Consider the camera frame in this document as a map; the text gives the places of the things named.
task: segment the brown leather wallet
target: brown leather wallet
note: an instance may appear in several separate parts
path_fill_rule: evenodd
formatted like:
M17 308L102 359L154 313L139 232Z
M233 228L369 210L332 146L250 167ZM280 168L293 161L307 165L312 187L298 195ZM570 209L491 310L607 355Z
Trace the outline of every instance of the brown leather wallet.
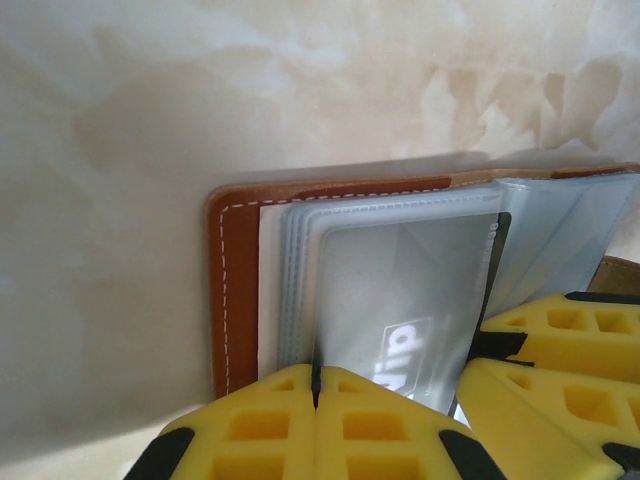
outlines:
M589 291L640 295L640 265L616 257L604 257L591 279Z
M234 185L216 190L209 197L206 210L214 398L242 388L256 381L258 376L261 207L319 199L426 192L486 183L502 177L556 179L637 172L639 167L637 164L616 164L555 170L474 170L435 176Z

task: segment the beige stain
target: beige stain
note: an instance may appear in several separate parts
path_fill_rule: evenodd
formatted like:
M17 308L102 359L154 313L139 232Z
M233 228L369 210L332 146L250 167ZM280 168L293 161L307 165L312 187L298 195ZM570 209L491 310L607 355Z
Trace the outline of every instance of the beige stain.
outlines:
M507 72L493 90L489 102L495 102L517 130L530 131L535 139L539 139L541 87L541 80L530 73Z
M77 139L99 171L135 162L155 178L198 166L239 170L282 157L278 110L192 62L149 67L74 121Z
M565 80L564 75L550 73L544 81L544 95L558 117L562 116Z
M292 150L302 150L313 163L384 160L393 157L393 146L411 144L423 134L420 99L436 67L397 63L396 68L398 60L385 55L373 62L354 60L338 72L315 74L283 63L295 85L293 95L284 95L280 103L287 133L295 139Z
M451 71L449 89L458 102L451 129L452 143L461 150L473 148L484 133L484 128L479 122L481 112L476 100L478 74L470 70Z
M602 113L618 95L622 70L615 59L590 61L565 84L565 109L562 132L566 139L578 138L593 150L598 149L593 135Z

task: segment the white stitching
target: white stitching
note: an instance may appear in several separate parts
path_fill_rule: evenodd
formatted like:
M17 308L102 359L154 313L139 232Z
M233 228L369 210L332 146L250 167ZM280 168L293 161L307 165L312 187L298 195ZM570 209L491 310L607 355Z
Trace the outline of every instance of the white stitching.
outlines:
M420 191L418 190L418 193L424 193L424 192L429 192L430 190L423 190ZM455 193L455 189L452 189L449 191L450 193ZM458 193L458 196L462 196L464 192L460 192ZM383 194L376 194L378 197L384 197ZM344 206L344 207L329 207L329 208L322 208L322 206L309 214L309 217L307 218L307 221L312 220L313 218L317 217L317 216L324 216L327 214L332 214L332 213L340 213L341 211L343 213L347 213L347 212L362 212L362 211L376 211L376 210L389 210L389 209L406 209L406 208L412 208L412 207L419 207L419 206L424 206L424 205L430 205L430 204L444 204L444 203L451 203L451 202L461 202L461 201L474 201L474 200L481 200L484 197L487 197L487 195L482 195L482 196L470 196L468 194L464 195L464 199L461 198L453 198L453 199L423 199L423 200L417 200L415 199L415 197L412 197L409 200L399 200L394 204L390 204L388 201L382 204L378 204L378 205L358 205L358 206ZM297 240L297 247L302 249L302 256L304 257L304 252L307 249L307 245L306 245L306 239L307 239L307 234L308 232L304 232L301 236L298 237ZM289 251L288 252L288 257L287 259L291 258L291 254L292 252ZM295 282L291 283L292 280L289 279L289 288L294 288L295 287ZM287 311L285 311L283 313L283 316L286 317L287 315L291 315L291 310L294 307L292 307L291 304L289 304L287 306ZM285 329L280 333L280 338L283 339L285 342L290 341L291 343L294 343L295 345L300 345L300 339L301 339L301 331L295 330L295 329ZM289 357L288 359L284 360L285 363L292 363L296 361L296 352L292 351L289 352Z
M625 263L625 260L621 259L621 258L613 258L613 259L607 259L607 260L603 260L603 262L605 265L609 265L611 267L619 267L619 268L623 268L625 270L629 270L633 273L640 273L640 265L637 264L627 264Z
M592 177L606 177L609 175L619 175L619 174L623 174L623 173L627 173L625 171L622 172L612 172L612 173L601 173L601 174L596 174L596 175L590 175ZM450 187L447 188L458 188L458 187L464 187L464 186L469 186L469 185L477 185L477 184L481 184L481 183L490 183L493 179L487 179L487 180L474 180L472 182L464 182L464 183L458 183L458 184L454 184L451 185ZM526 178L526 180L555 180L553 178L543 178L543 177L533 177L533 178ZM426 193L426 192L433 192L433 191L440 191L441 189L439 188L427 188L424 190L414 190L413 192L415 193ZM358 193L358 194L353 194L353 193L345 193L344 195L333 195L331 198L351 198L351 197L376 197L376 196L387 196L387 195L403 195L403 194L409 194L412 192L409 191L402 191L402 192L393 192L393 193L369 193L369 194L365 194L365 193ZM279 204L285 204L285 203L290 203L290 202L307 202L307 201L311 201L311 200L322 200L322 199L326 199L329 198L327 195L323 195L323 196L318 196L318 197L307 197L305 199L301 199L301 198L294 198L291 200L278 200L277 203ZM252 202L247 202L247 203L240 203L240 204L235 204L235 205L231 205L231 208L241 208L241 207L246 207L246 206L251 206L251 205L259 205L260 203L262 203L263 205L268 205L271 203L276 203L275 200L262 200L262 201L252 201ZM229 378L229 336L227 334L227 269L226 269L226 255L225 255L225 250L224 250L224 214L229 210L229 206L225 206L221 212L220 212L220 253L221 253L221 258L222 258L222 325L223 325L223 332L224 332L224 356L225 356L225 392L226 395L229 394L229 383L230 383L230 378Z

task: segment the marble pattern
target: marble pattern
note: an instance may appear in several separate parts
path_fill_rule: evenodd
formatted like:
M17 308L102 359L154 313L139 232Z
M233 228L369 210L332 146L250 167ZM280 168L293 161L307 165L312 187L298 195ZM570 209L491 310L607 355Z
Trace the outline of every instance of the marble pattern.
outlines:
M206 401L217 185L634 161L639 48L632 0L3 1L0 461Z

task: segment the black edge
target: black edge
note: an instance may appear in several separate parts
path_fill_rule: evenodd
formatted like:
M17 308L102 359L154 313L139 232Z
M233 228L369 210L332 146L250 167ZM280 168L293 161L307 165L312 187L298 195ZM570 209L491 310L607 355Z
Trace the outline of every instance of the black edge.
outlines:
M154 439L124 480L170 480L196 432L177 428Z
M462 480L506 480L480 442L454 430L438 434Z
M525 362L523 360L502 360L506 363L513 363L514 365L520 365L521 367L535 367L536 362Z
M476 322L476 328L473 333L473 340L471 341L471 347L469 347L469 353L467 354L467 362L471 360L471 354L473 350L473 344L476 342L478 335L480 334L480 325L484 319L487 305L489 304L489 295L493 288L496 275L498 273L498 267L500 266L500 259L502 258L502 252L504 252L504 246L507 243L507 236L509 235L509 228L511 228L511 214L509 212L500 212L498 214L498 229L496 230L496 236L493 239L493 246L491 248L491 257L489 259L489 269L487 271L487 283L484 289L484 298L482 299L482 307L480 308L480 315L478 315L478 321ZM449 407L448 416L452 417L455 414L456 407L458 406L458 399L454 397Z
M640 296L621 295L617 293L571 292L564 296L574 302L620 303L623 305L640 305Z
M313 395L313 406L318 408L320 392L322 391L322 353L318 345L313 349L313 360L311 361L311 393Z
M474 358L492 358L494 360L506 360L511 355L517 355L527 334L524 332L478 332L467 361ZM522 365L533 366L531 362L514 362Z
M618 480L640 480L640 448L606 443L602 451L624 469L624 475Z

